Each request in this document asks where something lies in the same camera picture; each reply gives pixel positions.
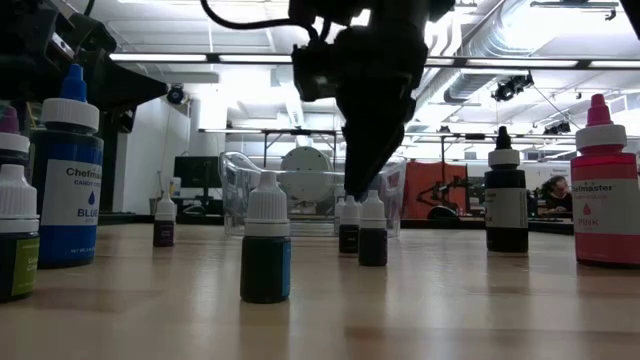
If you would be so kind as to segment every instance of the food coloring bottle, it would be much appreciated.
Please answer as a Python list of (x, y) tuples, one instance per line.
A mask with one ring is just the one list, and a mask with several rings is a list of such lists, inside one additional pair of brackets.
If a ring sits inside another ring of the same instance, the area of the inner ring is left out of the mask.
[(340, 198), (338, 203), (336, 204), (336, 211), (333, 219), (333, 232), (336, 235), (340, 234), (340, 217), (342, 216), (342, 211), (344, 210), (344, 199)]
[(36, 189), (24, 177), (24, 166), (0, 167), (0, 302), (29, 296), (38, 269)]
[(153, 222), (153, 246), (173, 246), (176, 227), (176, 204), (171, 201), (169, 192), (165, 192), (158, 202)]
[(263, 171), (258, 187), (249, 194), (244, 235), (240, 297), (256, 304), (286, 300), (291, 286), (287, 196), (274, 172)]
[(16, 109), (9, 106), (0, 118), (0, 166), (3, 164), (26, 166), (28, 162), (29, 139), (20, 135)]
[(377, 190), (369, 190), (367, 200), (362, 203), (358, 244), (360, 265), (387, 265), (387, 219)]
[(71, 65), (60, 98), (42, 104), (46, 130), (32, 134), (38, 189), (41, 268), (93, 261), (100, 204), (102, 149), (99, 112), (86, 103), (82, 67)]
[(576, 133), (571, 160), (578, 263), (640, 268), (640, 193), (636, 157), (623, 153), (627, 134), (611, 121), (603, 95), (591, 98), (587, 127)]
[(338, 234), (338, 248), (340, 254), (358, 253), (358, 235), (360, 232), (360, 206), (352, 195), (342, 208), (340, 229)]
[(487, 250), (526, 254), (529, 250), (527, 187), (518, 170), (520, 153), (511, 148), (507, 128), (498, 129), (496, 149), (489, 153), (491, 171), (484, 174)]

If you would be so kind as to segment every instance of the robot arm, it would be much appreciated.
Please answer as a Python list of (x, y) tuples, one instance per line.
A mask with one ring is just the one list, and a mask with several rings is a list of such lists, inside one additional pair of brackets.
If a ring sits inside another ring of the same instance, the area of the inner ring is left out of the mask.
[[(221, 21), (201, 0), (205, 12), (230, 28), (297, 25), (309, 32), (307, 46), (291, 54), (295, 85), (303, 101), (335, 97), (346, 119), (345, 190), (359, 195), (382, 169), (404, 138), (404, 124), (415, 111), (411, 91), (422, 76), (427, 58), (424, 27), (449, 11), (454, 0), (290, 0), (289, 19), (253, 24)], [(333, 44), (312, 24), (316, 16), (349, 26), (363, 9), (368, 26), (350, 26)]]

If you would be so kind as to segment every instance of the black monitor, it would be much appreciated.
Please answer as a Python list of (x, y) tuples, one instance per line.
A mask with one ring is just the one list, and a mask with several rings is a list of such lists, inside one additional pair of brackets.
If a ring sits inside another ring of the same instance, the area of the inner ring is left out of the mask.
[(183, 188), (220, 188), (217, 156), (176, 156), (173, 176)]

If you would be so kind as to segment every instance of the wooden table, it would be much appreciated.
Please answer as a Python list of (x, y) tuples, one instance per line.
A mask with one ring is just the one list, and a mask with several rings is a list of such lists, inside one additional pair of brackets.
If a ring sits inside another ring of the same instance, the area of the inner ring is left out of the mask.
[(89, 266), (38, 272), (0, 305), (0, 359), (638, 359), (640, 273), (577, 266), (573, 239), (487, 257), (482, 231), (402, 231), (387, 268), (294, 239), (288, 302), (239, 299), (240, 240), (178, 227), (99, 229)]

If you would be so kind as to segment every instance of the fluorescent light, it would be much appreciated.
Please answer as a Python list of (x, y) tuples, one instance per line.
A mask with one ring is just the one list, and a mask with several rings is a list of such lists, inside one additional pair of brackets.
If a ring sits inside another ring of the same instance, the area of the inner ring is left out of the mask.
[(427, 58), (425, 63), (427, 66), (451, 66), (453, 65), (453, 59), (441, 59), (441, 58)]
[(367, 26), (369, 25), (370, 16), (371, 16), (371, 10), (363, 9), (362, 12), (360, 12), (360, 15), (358, 17), (354, 17), (353, 19), (351, 19), (351, 25)]
[(225, 63), (278, 63), (290, 64), (289, 55), (220, 55), (220, 61)]
[(577, 60), (547, 60), (547, 59), (469, 59), (467, 66), (505, 66), (505, 67), (548, 67), (570, 68), (578, 64)]
[(122, 4), (150, 4), (150, 5), (195, 5), (198, 0), (118, 0)]
[(204, 54), (142, 54), (117, 53), (110, 55), (113, 61), (122, 62), (206, 62)]
[(598, 68), (612, 68), (612, 69), (622, 69), (622, 68), (640, 68), (640, 60), (598, 60), (592, 61), (589, 64), (589, 67), (598, 67)]
[(460, 69), (460, 72), (477, 75), (529, 75), (527, 70), (514, 69)]
[(200, 129), (202, 132), (217, 134), (262, 134), (258, 129)]

